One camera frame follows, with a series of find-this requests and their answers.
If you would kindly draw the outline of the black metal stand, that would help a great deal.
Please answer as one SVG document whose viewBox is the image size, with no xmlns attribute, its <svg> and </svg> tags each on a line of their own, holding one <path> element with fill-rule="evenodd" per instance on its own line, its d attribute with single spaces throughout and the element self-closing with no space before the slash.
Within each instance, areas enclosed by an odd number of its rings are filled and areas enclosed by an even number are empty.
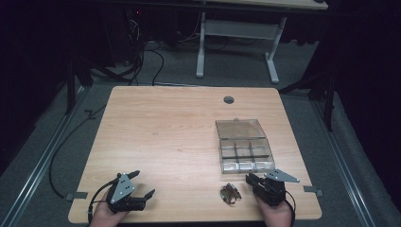
<svg viewBox="0 0 401 227">
<path fill-rule="evenodd" d="M 66 112 L 72 112 L 76 103 L 76 79 L 83 87 L 91 87 L 93 79 L 87 60 L 83 57 L 73 57 L 67 64 L 67 108 Z"/>
<path fill-rule="evenodd" d="M 306 77 L 279 90 L 281 95 L 297 89 L 309 89 L 307 94 L 310 100 L 324 99 L 323 123 L 329 131 L 332 131 L 332 112 L 336 78 L 332 73 L 319 73 Z"/>
</svg>

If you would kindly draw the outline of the person's left hand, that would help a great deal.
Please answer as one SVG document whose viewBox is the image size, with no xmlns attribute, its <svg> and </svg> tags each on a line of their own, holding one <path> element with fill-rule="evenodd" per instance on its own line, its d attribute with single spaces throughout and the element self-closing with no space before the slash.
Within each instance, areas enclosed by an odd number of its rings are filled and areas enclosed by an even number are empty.
<svg viewBox="0 0 401 227">
<path fill-rule="evenodd" d="M 101 202 L 96 206 L 89 227 L 117 227 L 117 225 L 128 215 L 128 212 L 112 212 L 106 199 L 107 194 L 104 194 Z"/>
</svg>

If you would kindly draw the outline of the clear plastic compartment box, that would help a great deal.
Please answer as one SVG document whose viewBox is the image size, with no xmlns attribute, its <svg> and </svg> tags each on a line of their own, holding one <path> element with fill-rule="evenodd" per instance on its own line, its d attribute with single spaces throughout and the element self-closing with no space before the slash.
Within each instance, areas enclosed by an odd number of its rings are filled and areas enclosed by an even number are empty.
<svg viewBox="0 0 401 227">
<path fill-rule="evenodd" d="M 216 127 L 223 174 L 275 169 L 269 140 L 257 119 L 218 120 Z"/>
</svg>

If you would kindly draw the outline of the white frame desk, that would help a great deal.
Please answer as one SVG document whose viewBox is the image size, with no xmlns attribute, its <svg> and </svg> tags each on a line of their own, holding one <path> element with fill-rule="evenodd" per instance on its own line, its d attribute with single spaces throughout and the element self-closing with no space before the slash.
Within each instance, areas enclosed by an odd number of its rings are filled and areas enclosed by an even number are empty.
<svg viewBox="0 0 401 227">
<path fill-rule="evenodd" d="M 324 0 L 200 0 L 203 6 L 211 3 L 226 3 L 239 6 L 256 7 L 257 9 L 301 9 L 301 10 L 327 10 L 328 5 Z M 271 46 L 264 53 L 266 65 L 269 70 L 270 81 L 279 83 L 279 77 L 273 62 L 273 58 L 285 29 L 287 16 L 282 16 L 276 23 L 245 22 L 243 19 L 236 21 L 207 19 L 206 12 L 200 14 L 200 46 L 198 52 L 196 77 L 204 76 L 205 62 L 205 37 L 218 36 L 229 38 L 245 38 L 270 41 Z"/>
</svg>

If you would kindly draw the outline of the grey table edge bracket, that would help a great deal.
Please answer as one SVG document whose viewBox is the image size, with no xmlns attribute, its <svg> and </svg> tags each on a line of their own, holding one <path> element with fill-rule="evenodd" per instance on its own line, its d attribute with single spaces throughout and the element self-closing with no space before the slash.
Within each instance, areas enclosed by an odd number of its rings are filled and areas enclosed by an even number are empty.
<svg viewBox="0 0 401 227">
<path fill-rule="evenodd" d="M 64 199 L 66 201 L 85 200 L 87 196 L 88 196 L 87 192 L 69 192 L 66 194 Z"/>
<path fill-rule="evenodd" d="M 318 189 L 316 186 L 304 185 L 303 188 L 306 193 L 314 193 L 316 197 L 322 197 L 324 195 L 323 191 Z"/>
</svg>

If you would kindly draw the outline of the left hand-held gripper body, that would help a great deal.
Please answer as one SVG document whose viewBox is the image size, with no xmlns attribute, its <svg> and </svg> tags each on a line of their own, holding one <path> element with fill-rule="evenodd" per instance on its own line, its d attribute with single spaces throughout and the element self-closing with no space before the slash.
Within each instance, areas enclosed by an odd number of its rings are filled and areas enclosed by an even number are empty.
<svg viewBox="0 0 401 227">
<path fill-rule="evenodd" d="M 127 173 L 119 173 L 107 193 L 106 202 L 110 210 L 114 213 L 143 211 L 146 201 L 142 198 L 132 197 L 131 193 L 134 190 L 135 186 L 128 178 Z"/>
</svg>

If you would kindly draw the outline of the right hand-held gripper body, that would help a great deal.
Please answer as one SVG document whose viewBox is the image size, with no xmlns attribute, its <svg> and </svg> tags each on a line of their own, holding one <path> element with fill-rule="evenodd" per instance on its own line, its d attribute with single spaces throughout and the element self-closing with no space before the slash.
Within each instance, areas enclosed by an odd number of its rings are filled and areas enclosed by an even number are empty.
<svg viewBox="0 0 401 227">
<path fill-rule="evenodd" d="M 298 183 L 300 180 L 275 168 L 266 172 L 263 183 L 259 183 L 254 193 L 269 206 L 277 206 L 286 198 L 285 183 Z"/>
</svg>

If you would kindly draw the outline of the person's right hand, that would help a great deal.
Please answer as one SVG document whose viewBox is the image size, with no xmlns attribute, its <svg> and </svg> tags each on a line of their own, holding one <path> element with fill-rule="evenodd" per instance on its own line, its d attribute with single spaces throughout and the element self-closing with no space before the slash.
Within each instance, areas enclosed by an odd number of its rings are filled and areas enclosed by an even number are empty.
<svg viewBox="0 0 401 227">
<path fill-rule="evenodd" d="M 291 208 L 284 201 L 277 206 L 269 206 L 257 195 L 254 198 L 267 227 L 292 227 Z"/>
</svg>

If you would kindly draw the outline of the aluminium floor rail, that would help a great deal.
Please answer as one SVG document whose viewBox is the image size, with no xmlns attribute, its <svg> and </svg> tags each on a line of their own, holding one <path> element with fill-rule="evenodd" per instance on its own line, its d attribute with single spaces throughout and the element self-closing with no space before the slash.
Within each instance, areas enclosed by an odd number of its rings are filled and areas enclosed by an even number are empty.
<svg viewBox="0 0 401 227">
<path fill-rule="evenodd" d="M 357 182 L 347 165 L 341 150 L 340 146 L 337 143 L 337 140 L 332 131 L 330 131 L 323 120 L 323 110 L 321 108 L 321 104 L 318 101 L 311 101 L 311 107 L 314 111 L 315 115 L 317 115 L 319 124 L 323 128 L 323 132 L 325 134 L 326 139 L 328 140 L 329 147 L 333 153 L 334 162 L 337 166 L 338 173 L 341 177 L 341 180 L 344 184 L 345 190 L 348 194 L 348 197 L 353 204 L 354 210 L 357 213 L 359 222 L 362 227 L 376 227 L 375 220 L 372 217 L 372 214 L 367 206 L 366 200 L 357 185 Z"/>
<path fill-rule="evenodd" d="M 0 201 L 5 206 L 0 209 L 0 227 L 17 226 L 89 91 L 90 87 L 84 86 L 74 90 L 75 103 L 68 111 L 62 103 L 68 100 L 68 91 L 62 90 L 38 120 L 37 127 L 6 170 L 6 175 L 0 178 Z"/>
</svg>

